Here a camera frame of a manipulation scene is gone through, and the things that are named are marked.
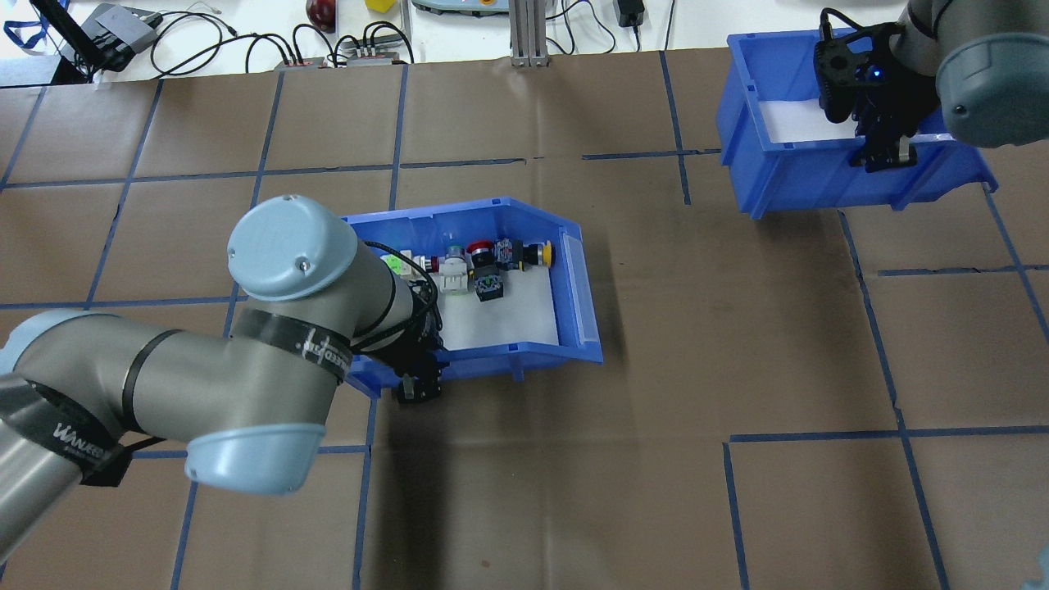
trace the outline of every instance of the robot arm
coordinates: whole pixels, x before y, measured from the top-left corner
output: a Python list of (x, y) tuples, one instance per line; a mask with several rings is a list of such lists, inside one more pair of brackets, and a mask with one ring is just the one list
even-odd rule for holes
[(440, 394), (436, 290), (393, 276), (317, 203), (260, 204), (228, 256), (251, 296), (232, 339), (73, 311), (12, 334), (0, 351), (0, 562), (64, 493), (119, 466), (127, 431), (187, 441), (194, 481), (288, 493), (354, 354), (389, 364), (416, 397)]
[[(829, 17), (856, 30), (834, 37)], [(915, 163), (906, 138), (942, 103), (947, 130), (979, 147), (1049, 138), (1049, 4), (911, 0), (899, 22), (863, 27), (823, 10), (815, 68), (820, 106), (852, 115), (869, 171)], [(872, 48), (849, 45), (862, 38)]]

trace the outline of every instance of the power adapter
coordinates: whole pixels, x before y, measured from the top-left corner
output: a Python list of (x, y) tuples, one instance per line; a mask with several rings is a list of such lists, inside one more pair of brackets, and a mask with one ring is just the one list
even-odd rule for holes
[(619, 26), (630, 28), (641, 26), (641, 23), (645, 22), (644, 0), (615, 0), (613, 4), (616, 5), (616, 20), (619, 21)]

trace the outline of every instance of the yellow object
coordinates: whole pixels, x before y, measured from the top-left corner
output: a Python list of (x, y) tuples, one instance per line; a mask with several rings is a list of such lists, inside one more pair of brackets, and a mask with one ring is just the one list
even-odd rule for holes
[(364, 0), (364, 5), (377, 13), (389, 12), (393, 4), (397, 4), (397, 0)]

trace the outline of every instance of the table surface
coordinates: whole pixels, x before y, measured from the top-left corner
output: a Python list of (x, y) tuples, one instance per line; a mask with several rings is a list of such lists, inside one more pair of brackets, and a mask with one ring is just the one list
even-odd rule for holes
[[(13, 0), (0, 0), (0, 18), (18, 17), (33, 20), (33, 9), (28, 0), (18, 0), (12, 8)], [(152, 10), (185, 9), (192, 0), (130, 0), (122, 5)], [(363, 0), (341, 0), (342, 2)], [(547, 14), (555, 14), (553, 1), (547, 3)], [(99, 2), (94, 0), (72, 0), (70, 14), (79, 22), (90, 15)], [(300, 0), (209, 0), (209, 5), (221, 10), (221, 18), (229, 21), (238, 31), (278, 33), (290, 36), (292, 28), (305, 22), (304, 2)], [(670, 36), (669, 48), (721, 47), (725, 38), (736, 33), (795, 30), (816, 28), (819, 10), (825, 5), (839, 7), (854, 19), (863, 23), (896, 20), (905, 3), (899, 0), (678, 0)], [(596, 0), (595, 8), (602, 23), (616, 37), (616, 51), (636, 49), (633, 30), (616, 26), (615, 8), (611, 0)], [(194, 9), (201, 9), (198, 4)], [(667, 17), (670, 0), (648, 0), (645, 3), (645, 22), (640, 27), (642, 49), (662, 49), (665, 42)], [(421, 62), (451, 62), (465, 60), (494, 59), (510, 55), (510, 24), (507, 16), (483, 19), (466, 15), (433, 15), (415, 8), (410, 10), (411, 37), (415, 56)], [(370, 13), (373, 20), (384, 15)], [(585, 5), (574, 8), (570, 14), (573, 33), (582, 54), (598, 54), (611, 45), (607, 34), (597, 27)], [(363, 28), (365, 19), (349, 33), (357, 34)], [(551, 21), (548, 35), (568, 46), (568, 36), (563, 20)], [(304, 55), (322, 55), (323, 43), (311, 35), (300, 35)], [(168, 67), (192, 56), (197, 50), (215, 42), (215, 30), (206, 23), (180, 24), (172, 29), (157, 48), (157, 62)], [(219, 57), (197, 76), (215, 73), (237, 73), (244, 69), (244, 51), (249, 42), (235, 43), (223, 47)], [(552, 54), (557, 52), (551, 46)], [(0, 57), (24, 55), (6, 38), (0, 40)], [(263, 44), (253, 52), (252, 70), (272, 69), (277, 63), (273, 49)], [(104, 72), (99, 81), (144, 80), (155, 76), (155, 71), (145, 56), (135, 58), (128, 68), (120, 73)]]

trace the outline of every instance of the blue storage bin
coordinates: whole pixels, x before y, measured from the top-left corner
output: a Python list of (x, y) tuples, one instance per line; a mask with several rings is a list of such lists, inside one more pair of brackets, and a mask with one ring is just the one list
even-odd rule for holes
[(812, 57), (818, 39), (815, 30), (728, 38), (732, 67), (718, 109), (718, 132), (741, 211), (757, 219), (766, 211), (820, 207), (887, 204), (900, 210), (967, 183), (998, 189), (983, 156), (947, 133), (939, 110), (912, 139), (918, 164), (909, 168), (868, 173), (849, 166), (862, 138), (773, 143), (758, 103), (819, 98)]
[[(602, 362), (597, 317), (591, 297), (579, 225), (510, 197), (489, 198), (436, 207), (383, 211), (343, 217), (361, 239), (379, 241), (413, 254), (435, 255), (450, 245), (509, 236), (526, 244), (550, 240), (550, 267), (558, 345), (511, 342), (480, 349), (442, 352), (450, 363), (444, 380), (511, 373), (521, 380), (524, 371), (557, 366), (566, 360)], [(346, 381), (371, 397), (400, 382), (381, 362), (354, 358)]]

